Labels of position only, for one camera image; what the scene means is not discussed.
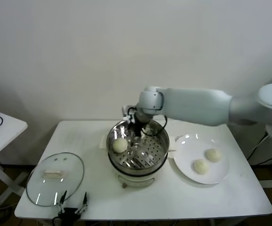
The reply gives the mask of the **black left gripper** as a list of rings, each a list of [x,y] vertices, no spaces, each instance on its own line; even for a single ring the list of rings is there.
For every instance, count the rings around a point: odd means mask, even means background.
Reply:
[[[79,209],[63,207],[64,201],[66,199],[66,193],[67,190],[65,190],[59,202],[57,203],[58,217],[60,219],[78,219],[78,214],[82,214],[83,212],[85,212],[88,207],[87,192],[85,192],[84,194],[82,206]]]

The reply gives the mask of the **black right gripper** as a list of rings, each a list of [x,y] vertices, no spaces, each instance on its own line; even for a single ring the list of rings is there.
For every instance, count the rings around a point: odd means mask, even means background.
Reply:
[[[129,136],[128,136],[128,142],[129,146],[132,147],[134,146],[134,136],[135,137],[135,147],[140,148],[141,145],[141,131],[143,127],[145,127],[148,123],[148,118],[146,115],[141,114],[141,113],[134,113],[130,115],[131,117],[131,122],[130,122],[130,130],[129,131]]]

